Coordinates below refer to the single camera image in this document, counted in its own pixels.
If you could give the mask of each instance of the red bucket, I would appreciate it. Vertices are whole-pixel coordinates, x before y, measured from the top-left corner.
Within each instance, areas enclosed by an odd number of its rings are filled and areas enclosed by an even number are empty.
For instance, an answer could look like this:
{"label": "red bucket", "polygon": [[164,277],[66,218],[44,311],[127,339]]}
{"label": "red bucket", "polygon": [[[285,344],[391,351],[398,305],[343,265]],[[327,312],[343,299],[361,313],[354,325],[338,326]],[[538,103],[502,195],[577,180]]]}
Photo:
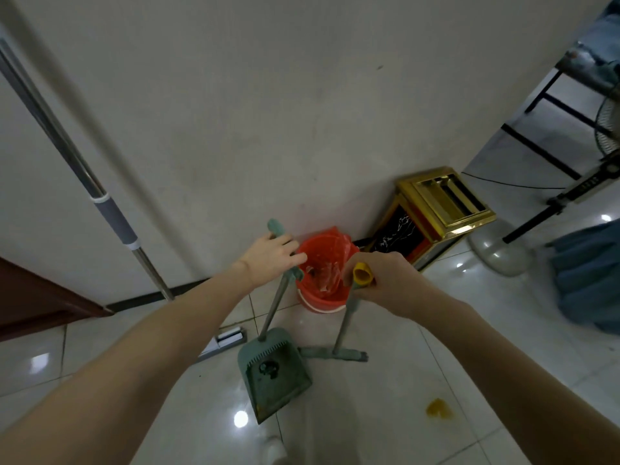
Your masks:
{"label": "red bucket", "polygon": [[342,310],[349,293],[349,287],[342,283],[342,269],[359,251],[351,238],[336,227],[303,242],[298,252],[306,253],[308,259],[299,266],[303,280],[296,282],[301,304],[316,313]]}

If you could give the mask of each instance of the wooden door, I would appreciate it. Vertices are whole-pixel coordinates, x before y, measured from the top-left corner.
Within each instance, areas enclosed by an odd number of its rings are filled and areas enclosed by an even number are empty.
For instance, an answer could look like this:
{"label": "wooden door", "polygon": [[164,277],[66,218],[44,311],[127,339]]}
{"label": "wooden door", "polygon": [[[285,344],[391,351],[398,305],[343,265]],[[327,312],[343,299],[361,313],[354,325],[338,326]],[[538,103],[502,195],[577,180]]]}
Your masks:
{"label": "wooden door", "polygon": [[0,341],[112,315],[68,289],[0,258]]}

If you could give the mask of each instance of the cable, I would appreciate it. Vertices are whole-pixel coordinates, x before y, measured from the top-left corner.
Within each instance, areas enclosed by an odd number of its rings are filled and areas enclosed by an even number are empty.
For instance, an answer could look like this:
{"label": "cable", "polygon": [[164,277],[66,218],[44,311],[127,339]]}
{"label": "cable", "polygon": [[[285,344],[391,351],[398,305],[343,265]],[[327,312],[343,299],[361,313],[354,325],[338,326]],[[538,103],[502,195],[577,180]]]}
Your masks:
{"label": "cable", "polygon": [[482,181],[489,181],[491,183],[496,183],[496,184],[503,184],[504,186],[512,186],[512,187],[516,187],[516,188],[528,188],[528,189],[556,189],[556,190],[563,190],[565,188],[539,188],[536,186],[521,186],[519,184],[508,184],[508,183],[502,183],[501,181],[493,181],[492,179],[486,179],[486,178],[480,178],[479,176],[474,176],[471,175],[469,173],[466,173],[465,171],[461,171],[462,175],[467,175],[467,176],[471,176],[472,178],[476,178],[476,179],[481,179]]}

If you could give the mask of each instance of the left hand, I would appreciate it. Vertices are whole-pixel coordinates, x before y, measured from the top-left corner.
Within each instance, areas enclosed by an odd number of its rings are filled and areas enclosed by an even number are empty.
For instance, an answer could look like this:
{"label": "left hand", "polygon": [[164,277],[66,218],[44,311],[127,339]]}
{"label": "left hand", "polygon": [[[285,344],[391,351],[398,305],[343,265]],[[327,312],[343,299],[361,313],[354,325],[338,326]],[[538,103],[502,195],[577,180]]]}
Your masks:
{"label": "left hand", "polygon": [[273,238],[268,233],[256,240],[234,264],[243,268],[254,288],[267,284],[284,271],[305,263],[305,253],[292,254],[299,248],[299,242],[286,234]]}

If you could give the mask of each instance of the white wall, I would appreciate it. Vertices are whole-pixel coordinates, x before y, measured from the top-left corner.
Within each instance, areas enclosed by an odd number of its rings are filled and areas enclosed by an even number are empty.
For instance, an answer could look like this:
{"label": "white wall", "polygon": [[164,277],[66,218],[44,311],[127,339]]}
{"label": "white wall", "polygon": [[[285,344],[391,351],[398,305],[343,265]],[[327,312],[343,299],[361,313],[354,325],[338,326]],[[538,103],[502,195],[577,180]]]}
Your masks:
{"label": "white wall", "polygon": [[[607,1],[15,3],[86,112],[27,68],[175,285],[269,217],[364,236],[396,177],[463,168]],[[0,255],[101,303],[152,291],[4,80],[0,137]]]}

